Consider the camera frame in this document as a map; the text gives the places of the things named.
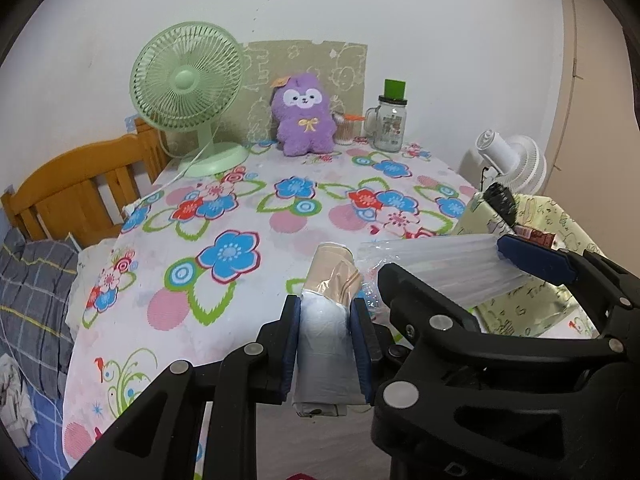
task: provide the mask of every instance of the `blue gripper pad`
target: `blue gripper pad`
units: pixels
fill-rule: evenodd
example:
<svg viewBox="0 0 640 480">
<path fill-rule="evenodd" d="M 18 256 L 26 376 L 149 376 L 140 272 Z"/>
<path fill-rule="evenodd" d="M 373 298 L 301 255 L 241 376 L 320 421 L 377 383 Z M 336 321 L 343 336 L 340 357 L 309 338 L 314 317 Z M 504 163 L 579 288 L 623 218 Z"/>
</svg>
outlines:
<svg viewBox="0 0 640 480">
<path fill-rule="evenodd" d="M 362 298 L 355 298 L 351 301 L 349 324 L 360 391 L 365 400 L 371 404 L 374 401 L 373 362 L 382 358 L 382 351 L 367 311 L 367 305 Z"/>
<path fill-rule="evenodd" d="M 567 254 L 513 235 L 498 238 L 498 251 L 520 270 L 552 285 L 569 285 L 577 277 Z"/>
<path fill-rule="evenodd" d="M 291 329 L 287 336 L 284 355 L 282 357 L 282 400 L 287 398 L 293 382 L 293 368 L 296 364 L 296 352 L 298 351 L 298 332 L 300 330 L 300 298 L 296 297 L 291 320 Z"/>
</svg>

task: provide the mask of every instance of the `stuffed animal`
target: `stuffed animal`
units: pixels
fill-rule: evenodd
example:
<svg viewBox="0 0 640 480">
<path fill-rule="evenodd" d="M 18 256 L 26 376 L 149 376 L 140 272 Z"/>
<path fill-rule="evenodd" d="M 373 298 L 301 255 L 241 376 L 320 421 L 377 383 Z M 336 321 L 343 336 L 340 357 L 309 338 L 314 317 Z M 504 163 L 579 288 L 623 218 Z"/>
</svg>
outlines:
<svg viewBox="0 0 640 480">
<path fill-rule="evenodd" d="M 329 98 L 322 94 L 318 78 L 303 73 L 276 90 L 271 102 L 274 117 L 280 121 L 277 139 L 287 156 L 305 153 L 331 153 L 336 124 L 329 111 Z"/>
</svg>

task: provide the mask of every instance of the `electric fan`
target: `electric fan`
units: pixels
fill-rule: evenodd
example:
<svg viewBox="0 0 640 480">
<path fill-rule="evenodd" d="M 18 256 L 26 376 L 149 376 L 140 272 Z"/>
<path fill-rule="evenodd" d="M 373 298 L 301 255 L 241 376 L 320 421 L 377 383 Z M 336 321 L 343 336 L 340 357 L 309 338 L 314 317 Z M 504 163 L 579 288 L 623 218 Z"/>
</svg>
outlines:
<svg viewBox="0 0 640 480">
<path fill-rule="evenodd" d="M 130 94 L 140 116 L 165 132 L 198 132 L 199 149 L 182 160 L 187 176 L 220 173 L 241 164 L 247 150 L 212 142 L 211 123 L 238 95 L 242 53 L 224 28 L 184 22 L 160 32 L 140 52 Z"/>
<path fill-rule="evenodd" d="M 536 194 L 546 176 L 546 158 L 530 137 L 503 139 L 487 130 L 476 140 L 478 153 L 498 172 L 495 182 L 514 193 Z"/>
</svg>

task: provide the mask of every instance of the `plush toy eye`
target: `plush toy eye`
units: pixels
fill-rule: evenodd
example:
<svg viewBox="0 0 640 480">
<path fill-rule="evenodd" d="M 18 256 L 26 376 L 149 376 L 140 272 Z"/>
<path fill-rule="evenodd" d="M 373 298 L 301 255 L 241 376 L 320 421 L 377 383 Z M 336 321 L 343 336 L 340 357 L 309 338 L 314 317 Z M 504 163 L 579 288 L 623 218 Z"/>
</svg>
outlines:
<svg viewBox="0 0 640 480">
<path fill-rule="evenodd" d="M 299 97 L 300 93 L 297 90 L 290 88 L 289 90 L 284 92 L 284 94 L 282 95 L 282 100 L 284 101 L 285 105 L 294 106 Z"/>
<path fill-rule="evenodd" d="M 313 101 L 315 104 L 322 102 L 322 94 L 315 88 L 310 88 L 306 91 L 306 98 Z"/>
</svg>

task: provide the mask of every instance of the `fan stand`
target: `fan stand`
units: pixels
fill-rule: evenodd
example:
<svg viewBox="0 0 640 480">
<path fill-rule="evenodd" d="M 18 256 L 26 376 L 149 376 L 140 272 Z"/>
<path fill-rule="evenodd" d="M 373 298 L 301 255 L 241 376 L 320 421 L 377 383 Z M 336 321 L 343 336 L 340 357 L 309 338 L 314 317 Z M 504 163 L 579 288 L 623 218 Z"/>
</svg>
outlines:
<svg viewBox="0 0 640 480">
<path fill-rule="evenodd" d="M 204 124 L 198 129 L 198 149 L 180 162 L 178 172 L 186 170 L 185 176 L 190 177 L 223 173 L 242 164 L 249 156 L 247 149 L 236 142 L 210 142 L 211 138 L 210 123 Z M 193 162 L 207 144 L 207 149 Z"/>
</svg>

